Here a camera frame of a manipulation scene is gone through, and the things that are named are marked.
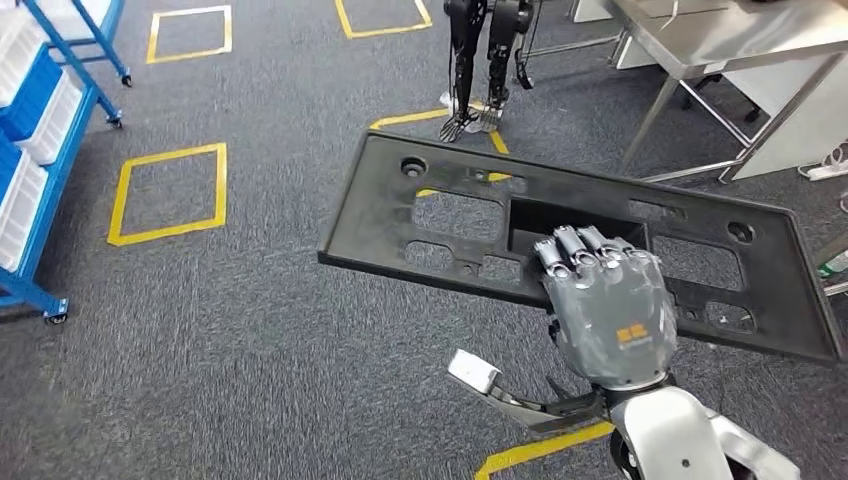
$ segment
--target orange logo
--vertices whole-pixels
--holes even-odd
[[[618,343],[627,343],[637,338],[647,337],[648,331],[641,323],[634,323],[627,328],[616,330],[615,335],[618,337]]]

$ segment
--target black robot leg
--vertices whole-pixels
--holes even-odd
[[[509,99],[506,75],[509,57],[517,35],[527,33],[533,17],[533,5],[526,0],[499,0],[492,12],[489,33],[489,97],[480,118],[483,131],[498,128],[503,107]]]
[[[454,142],[462,131],[477,120],[468,108],[474,75],[474,54],[486,18],[486,0],[450,0],[447,6],[451,22],[451,50],[456,70],[451,89],[453,115],[442,126],[439,139]]]

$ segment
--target black plastic panel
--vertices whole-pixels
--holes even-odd
[[[522,177],[525,191],[493,188],[490,172]],[[417,227],[412,213],[422,189],[498,203],[504,212],[499,238],[487,243]],[[842,357],[833,314],[792,212],[420,139],[374,131],[365,135],[318,258],[325,264],[547,308],[538,281],[541,267],[529,249],[563,224],[593,224],[607,236],[622,236],[648,250],[655,238],[666,237],[717,247],[735,257],[741,281],[734,288],[666,277],[684,336],[816,361]],[[410,264],[404,252],[411,242],[445,246],[453,258],[443,270]],[[520,281],[481,278],[477,273],[484,257],[520,262]],[[753,331],[708,321],[708,304],[750,312],[753,321],[746,321],[755,326]]]

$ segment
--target stainless steel table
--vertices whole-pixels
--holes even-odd
[[[678,85],[704,105],[742,143],[735,160],[651,177],[661,181],[739,168],[848,51],[848,0],[602,0],[602,5],[666,72],[654,104],[621,162],[629,167],[645,136]],[[709,106],[687,79],[787,60],[831,55],[783,111],[748,138]]]

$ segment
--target blue metal shelf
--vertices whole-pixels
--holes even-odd
[[[74,165],[74,160],[76,159],[82,137],[85,135],[86,126],[88,125],[88,120],[91,117],[91,112],[95,104],[97,104],[96,89],[88,87],[83,92],[79,109],[74,116],[70,132],[64,144],[62,144],[58,158],[45,169],[47,170],[47,185],[44,187],[44,193],[41,195],[41,202],[38,205],[32,230],[27,239],[26,247],[24,247],[24,253],[21,257],[18,270],[10,273],[0,269],[0,285],[4,287],[8,285],[10,283],[9,280],[11,280],[9,277],[15,277],[19,283],[31,283],[33,281],[35,270],[38,267],[38,261],[41,258],[41,253],[44,251],[44,244],[47,242],[47,236],[53,224],[53,217],[56,215],[59,200],[62,198],[62,191],[65,189],[65,184],[68,181],[71,167]],[[30,303],[22,298],[24,296],[26,295],[0,297],[0,307]],[[67,311],[67,299],[60,300],[51,297],[51,301],[46,306],[39,306],[39,308],[44,308],[45,315],[48,316],[65,313]]]
[[[18,4],[23,3],[30,10],[36,6],[37,0],[16,0]],[[74,39],[70,41],[65,41],[64,44],[68,47],[79,47],[85,45],[98,45],[100,49],[103,51],[101,55],[95,55],[91,57],[82,57],[77,58],[76,60],[80,63],[91,63],[91,62],[100,62],[103,60],[109,60],[112,65],[115,67],[115,71],[118,72],[118,76],[121,77],[121,82],[127,86],[132,86],[132,77],[130,76],[130,69],[127,68],[123,62],[121,62],[120,57],[118,57],[118,53],[115,52],[115,49],[112,47],[112,42],[115,40],[115,34],[118,32],[118,24],[121,21],[121,15],[124,12],[124,2],[125,0],[111,0],[109,4],[109,9],[106,11],[106,15],[103,17],[103,23],[97,25],[94,23],[94,19],[91,18],[91,15],[88,14],[88,11],[85,9],[85,6],[82,4],[82,0],[71,0],[74,7],[76,7],[77,11],[80,14],[80,17],[83,19],[85,24],[88,26],[91,31],[91,38],[82,38],[82,39]],[[55,43],[48,43],[50,48],[59,48],[59,46]]]
[[[88,87],[83,92],[82,102],[74,116],[68,138],[59,150],[57,160],[45,168],[47,185],[44,187],[41,203],[35,214],[33,229],[29,234],[29,240],[18,267],[18,275],[22,278],[32,279],[35,274],[41,252],[44,250],[44,243],[47,241],[47,234],[50,233],[53,217],[59,207],[59,199],[68,182],[68,175],[79,152],[79,146],[82,143],[82,137],[85,136],[85,129],[95,104],[97,104],[97,93],[93,88]]]
[[[87,18],[86,22],[91,27],[91,17],[85,13],[85,9],[82,8],[79,0],[72,0],[72,2],[80,10],[80,14],[84,18]],[[123,8],[123,0],[113,0],[113,4],[115,2],[120,2],[120,8]],[[91,78],[91,75],[85,70],[80,59],[74,55],[71,45],[62,39],[56,28],[38,7],[36,0],[22,0],[22,3],[29,8],[32,16],[35,17],[36,21],[38,21],[45,33],[47,33],[52,44],[62,52],[65,60],[73,67],[82,80],[83,95],[56,161],[45,168],[47,171],[47,183],[42,193],[38,209],[36,210],[32,229],[30,230],[29,238],[27,238],[18,269],[15,272],[9,272],[0,268],[0,289],[6,293],[5,296],[0,296],[0,307],[27,304],[43,311],[44,316],[48,317],[53,323],[60,323],[64,321],[67,314],[68,300],[56,298],[36,285],[33,281],[35,271],[38,267],[41,254],[44,251],[44,245],[47,242],[47,237],[53,224],[53,218],[56,215],[59,201],[62,198],[62,191],[68,182],[71,167],[73,167],[74,160],[79,152],[80,143],[82,142],[82,137],[85,135],[94,106],[98,104],[103,107],[107,115],[107,123],[119,128],[121,127],[121,112],[112,105],[112,102],[106,97],[100,86]],[[116,10],[113,17],[115,24],[117,24],[117,18],[119,17],[120,10]],[[93,29],[92,31],[95,37],[103,37],[103,33],[99,29]]]

